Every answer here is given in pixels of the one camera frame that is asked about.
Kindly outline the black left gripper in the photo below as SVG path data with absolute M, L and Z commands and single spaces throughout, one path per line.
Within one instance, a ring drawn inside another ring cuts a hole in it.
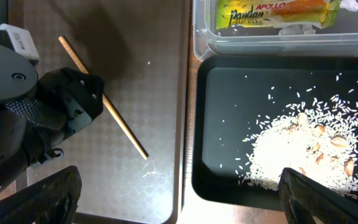
M 22 148 L 29 164 L 42 164 L 64 155 L 58 147 L 64 140 L 90 125 L 102 112 L 104 82 L 71 68 L 46 73 L 34 96 L 6 104 L 7 109 L 26 119 Z

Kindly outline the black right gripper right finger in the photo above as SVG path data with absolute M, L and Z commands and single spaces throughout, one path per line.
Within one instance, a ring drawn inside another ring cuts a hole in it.
M 285 168 L 278 186 L 288 223 L 357 223 L 358 204 L 291 168 Z

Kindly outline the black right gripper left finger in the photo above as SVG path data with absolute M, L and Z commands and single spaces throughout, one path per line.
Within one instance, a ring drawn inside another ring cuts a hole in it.
M 1 200 L 0 223 L 71 223 L 81 187 L 78 168 L 68 166 Z

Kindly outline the wooden chopstick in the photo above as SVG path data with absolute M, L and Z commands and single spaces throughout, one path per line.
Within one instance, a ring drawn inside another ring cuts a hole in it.
M 58 38 L 59 42 L 67 52 L 67 54 L 70 56 L 72 61 L 75 63 L 75 65 L 78 67 L 78 69 L 82 73 L 89 74 L 89 71 L 84 66 L 83 62 L 80 60 L 80 58 L 77 56 L 74 49 L 71 47 L 71 45 L 68 43 L 67 39 L 64 36 L 60 36 Z M 113 105 L 113 103 L 110 101 L 110 99 L 103 93 L 103 104 L 106 107 L 106 109 L 109 111 L 111 116 L 115 119 L 115 121 L 118 123 L 120 128 L 123 130 L 124 134 L 127 136 L 127 138 L 130 140 L 130 142 L 133 144 L 133 146 L 137 149 L 139 154 L 142 156 L 143 159 L 147 160 L 149 158 L 148 152 L 143 148 L 139 140 L 136 138 L 135 134 L 132 132 L 130 127 L 127 125 L 125 120 L 122 118 L 121 114 L 118 112 L 116 107 Z

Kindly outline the rice and food scraps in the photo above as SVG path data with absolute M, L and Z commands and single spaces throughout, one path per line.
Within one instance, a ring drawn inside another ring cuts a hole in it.
M 227 168 L 236 185 L 275 192 L 292 168 L 358 201 L 358 74 L 246 76 L 244 133 Z

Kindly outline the yellow orange snack wrapper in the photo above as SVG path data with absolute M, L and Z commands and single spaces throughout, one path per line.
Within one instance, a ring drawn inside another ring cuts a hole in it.
M 216 9 L 216 28 L 283 28 L 312 25 L 319 29 L 333 25 L 338 0 L 223 0 Z

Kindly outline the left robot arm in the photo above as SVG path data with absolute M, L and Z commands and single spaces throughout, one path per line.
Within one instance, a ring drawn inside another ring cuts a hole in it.
M 28 167 L 62 157 L 61 143 L 103 112 L 103 90 L 99 76 L 71 68 L 39 75 L 0 45 L 0 192 Z

